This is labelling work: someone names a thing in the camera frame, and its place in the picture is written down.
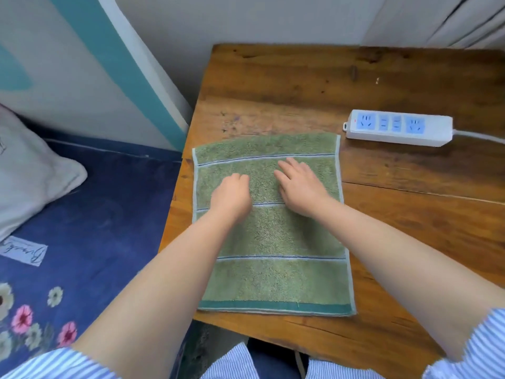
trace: white cable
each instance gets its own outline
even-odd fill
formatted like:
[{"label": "white cable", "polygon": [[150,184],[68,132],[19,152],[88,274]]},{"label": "white cable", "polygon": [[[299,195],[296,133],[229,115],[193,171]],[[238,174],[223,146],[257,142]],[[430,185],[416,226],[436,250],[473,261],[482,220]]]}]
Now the white cable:
[{"label": "white cable", "polygon": [[452,131],[452,133],[456,134],[456,135],[464,135],[466,137],[485,139],[488,141],[498,142],[498,143],[502,143],[503,145],[505,145],[505,139],[494,137],[492,135],[487,135],[487,134],[482,134],[482,133],[474,133],[472,131],[464,131],[464,130],[456,130],[456,129],[454,129]]}]

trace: person's left hand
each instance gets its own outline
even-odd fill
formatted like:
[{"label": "person's left hand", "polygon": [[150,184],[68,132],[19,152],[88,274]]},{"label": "person's left hand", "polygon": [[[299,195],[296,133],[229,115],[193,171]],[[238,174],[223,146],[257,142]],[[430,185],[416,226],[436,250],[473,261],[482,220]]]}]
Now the person's left hand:
[{"label": "person's left hand", "polygon": [[249,176],[234,173],[225,177],[212,192],[211,211],[233,218],[233,223],[245,219],[253,207],[249,193]]}]

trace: wooden table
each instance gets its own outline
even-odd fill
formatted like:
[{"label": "wooden table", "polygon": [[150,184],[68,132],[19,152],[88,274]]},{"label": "wooden table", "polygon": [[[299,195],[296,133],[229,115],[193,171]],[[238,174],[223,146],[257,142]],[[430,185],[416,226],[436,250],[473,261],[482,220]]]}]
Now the wooden table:
[{"label": "wooden table", "polygon": [[[191,149],[241,135],[330,131],[354,108],[446,114],[505,137],[505,53],[217,45],[201,87],[160,249],[191,224]],[[441,148],[348,140],[345,202],[505,286],[505,146],[455,137]],[[351,257],[350,318],[198,311],[194,318],[387,377],[420,378],[442,351]]]}]

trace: blue bedsheet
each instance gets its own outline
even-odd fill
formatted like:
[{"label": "blue bedsheet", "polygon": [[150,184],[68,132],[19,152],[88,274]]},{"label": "blue bedsheet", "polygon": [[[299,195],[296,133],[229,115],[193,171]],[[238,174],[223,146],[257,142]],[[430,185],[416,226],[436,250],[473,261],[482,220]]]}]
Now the blue bedsheet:
[{"label": "blue bedsheet", "polygon": [[40,267],[0,256],[0,376],[70,344],[156,255],[180,167],[49,145],[88,178],[13,234],[48,245]]}]

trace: pillow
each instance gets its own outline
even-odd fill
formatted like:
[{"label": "pillow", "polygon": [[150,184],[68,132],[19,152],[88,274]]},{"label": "pillow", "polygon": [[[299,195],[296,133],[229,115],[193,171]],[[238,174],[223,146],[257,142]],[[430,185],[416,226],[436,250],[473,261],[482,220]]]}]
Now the pillow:
[{"label": "pillow", "polygon": [[0,106],[0,242],[86,177],[83,165],[57,155]]}]

